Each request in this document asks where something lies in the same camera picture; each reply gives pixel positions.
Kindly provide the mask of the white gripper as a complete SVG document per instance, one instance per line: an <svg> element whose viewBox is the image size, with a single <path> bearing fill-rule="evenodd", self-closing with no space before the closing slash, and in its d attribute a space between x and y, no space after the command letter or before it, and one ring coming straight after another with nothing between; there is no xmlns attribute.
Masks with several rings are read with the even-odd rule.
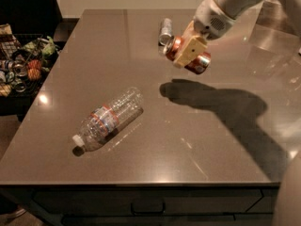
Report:
<svg viewBox="0 0 301 226"><path fill-rule="evenodd" d="M180 48L173 60L177 67L185 67L195 60L206 51L207 40L223 37L235 23L215 0L203 0L196 10L193 21L181 35Z"/></svg>

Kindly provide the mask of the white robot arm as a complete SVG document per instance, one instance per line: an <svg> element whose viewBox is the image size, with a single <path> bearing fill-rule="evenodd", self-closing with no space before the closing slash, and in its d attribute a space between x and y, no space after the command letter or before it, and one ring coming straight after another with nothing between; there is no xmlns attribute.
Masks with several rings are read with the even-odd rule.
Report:
<svg viewBox="0 0 301 226"><path fill-rule="evenodd" d="M185 67L207 49L209 40L224 36L237 18L263 0L203 0L193 20L184 30L177 50L172 49L173 63ZM278 0L290 18L297 35L301 34L301 0Z"/></svg>

